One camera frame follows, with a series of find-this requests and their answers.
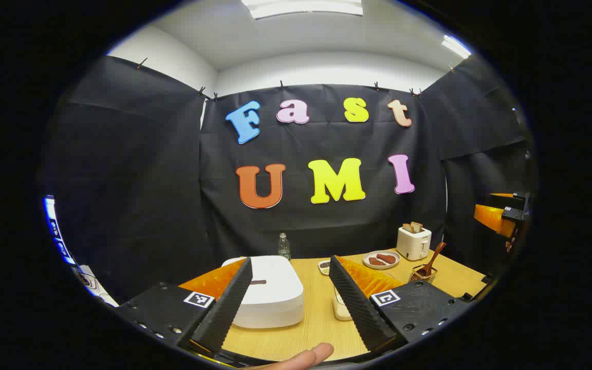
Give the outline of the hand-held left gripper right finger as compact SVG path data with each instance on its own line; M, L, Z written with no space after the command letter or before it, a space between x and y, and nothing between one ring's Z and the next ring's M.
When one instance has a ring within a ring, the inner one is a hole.
M336 255L329 267L329 277L372 354L420 342L469 309L465 300L421 280L400 284Z

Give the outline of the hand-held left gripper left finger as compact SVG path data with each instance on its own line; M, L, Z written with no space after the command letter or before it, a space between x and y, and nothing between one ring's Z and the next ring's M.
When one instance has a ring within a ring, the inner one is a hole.
M117 315L171 347L214 355L253 279L249 258L181 285L158 283L117 307Z

